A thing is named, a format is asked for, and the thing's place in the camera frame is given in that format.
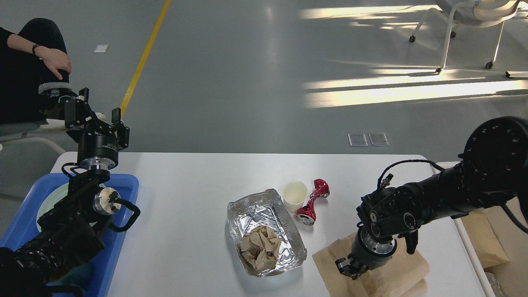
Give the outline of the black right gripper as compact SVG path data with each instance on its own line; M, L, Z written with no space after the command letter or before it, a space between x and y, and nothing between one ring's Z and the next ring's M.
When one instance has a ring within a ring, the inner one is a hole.
M396 252L397 242L375 241L365 228L359 228L351 244L350 258L338 258L335 265L340 274L357 280L368 269L376 269L387 263Z

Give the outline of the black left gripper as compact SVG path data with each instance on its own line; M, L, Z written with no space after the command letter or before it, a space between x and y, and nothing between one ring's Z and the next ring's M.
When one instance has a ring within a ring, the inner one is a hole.
M121 120L121 108L111 112L111 135L108 123L101 120L89 105L89 88L65 103L64 126L82 132L78 142L77 163L85 170L99 167L111 170L118 165L118 152L129 147L130 128Z

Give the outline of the seated person's forearm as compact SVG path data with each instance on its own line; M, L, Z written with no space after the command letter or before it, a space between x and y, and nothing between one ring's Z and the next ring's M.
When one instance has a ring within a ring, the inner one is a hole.
M7 46L12 50L17 50L20 52L31 53L36 56L36 49L38 44L31 42L17 34L11 34L7 38Z

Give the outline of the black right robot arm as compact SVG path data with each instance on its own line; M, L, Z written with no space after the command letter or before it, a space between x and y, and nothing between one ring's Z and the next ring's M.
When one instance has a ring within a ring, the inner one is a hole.
M507 202L517 198L527 217L528 125L520 117L488 120L473 131L459 154L460 163L443 168L419 182L390 187L386 168L377 188L361 198L357 207L358 232L347 257L335 261L340 274L353 280L391 259L397 238L404 238L407 253L415 252L418 229L431 221L467 216L470 212L499 206L521 231Z

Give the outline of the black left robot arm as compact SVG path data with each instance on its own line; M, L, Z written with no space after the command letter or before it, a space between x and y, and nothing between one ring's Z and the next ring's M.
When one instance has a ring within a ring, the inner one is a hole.
M34 239L15 251L1 248L2 297L51 297L55 293L81 297L77 286L49 286L49 282L88 263L104 250L102 237L108 229L128 231L140 215L139 208L116 190L101 186L110 180L119 151L130 140L121 109L113 109L111 123L100 120L89 105L89 89L84 88L65 103L64 126L78 144L77 162L62 166L68 192L38 218L41 231Z

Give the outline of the seated person's hand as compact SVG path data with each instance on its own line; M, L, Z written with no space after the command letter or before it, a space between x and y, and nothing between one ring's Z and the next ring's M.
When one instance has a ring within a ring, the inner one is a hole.
M51 71L59 80L64 79L64 75L60 73L65 71L68 75L71 73L71 60L69 56L59 49L47 48L44 46L37 46L34 53L39 57L47 69Z

